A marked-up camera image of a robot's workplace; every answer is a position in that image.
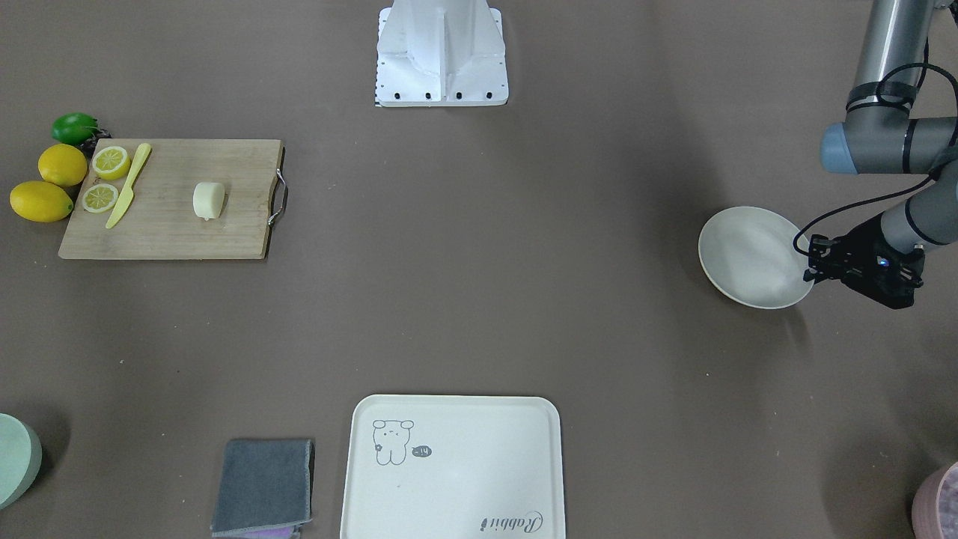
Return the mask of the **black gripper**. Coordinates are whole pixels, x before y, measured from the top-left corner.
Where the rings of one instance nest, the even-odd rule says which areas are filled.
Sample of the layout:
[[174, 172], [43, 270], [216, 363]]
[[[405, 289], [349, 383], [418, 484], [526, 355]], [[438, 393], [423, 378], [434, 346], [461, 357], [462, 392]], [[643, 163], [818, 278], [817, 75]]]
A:
[[841, 237], [812, 235], [804, 281], [839, 280], [889, 309], [906, 309], [924, 285], [924, 260], [923, 243], [904, 253], [894, 249], [876, 216]]

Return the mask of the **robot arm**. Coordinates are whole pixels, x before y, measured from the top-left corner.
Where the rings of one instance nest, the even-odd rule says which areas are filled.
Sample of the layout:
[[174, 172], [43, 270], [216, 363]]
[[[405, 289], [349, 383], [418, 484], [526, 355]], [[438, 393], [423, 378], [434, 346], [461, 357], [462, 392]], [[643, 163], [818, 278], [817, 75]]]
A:
[[928, 59], [934, 11], [956, 13], [954, 1], [873, 3], [843, 122], [825, 131], [820, 160], [838, 174], [920, 174], [897, 192], [900, 203], [835, 238], [793, 237], [808, 261], [803, 279], [838, 280], [890, 309], [914, 303], [925, 255], [957, 238], [956, 118], [914, 118], [925, 76], [955, 75]]

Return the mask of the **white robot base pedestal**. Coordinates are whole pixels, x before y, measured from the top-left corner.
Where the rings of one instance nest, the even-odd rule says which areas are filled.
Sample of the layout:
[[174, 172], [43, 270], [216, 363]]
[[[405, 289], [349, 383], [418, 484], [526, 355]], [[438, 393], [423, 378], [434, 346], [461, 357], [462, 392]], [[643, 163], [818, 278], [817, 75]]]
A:
[[374, 105], [502, 106], [509, 100], [500, 10], [486, 1], [394, 1], [379, 12]]

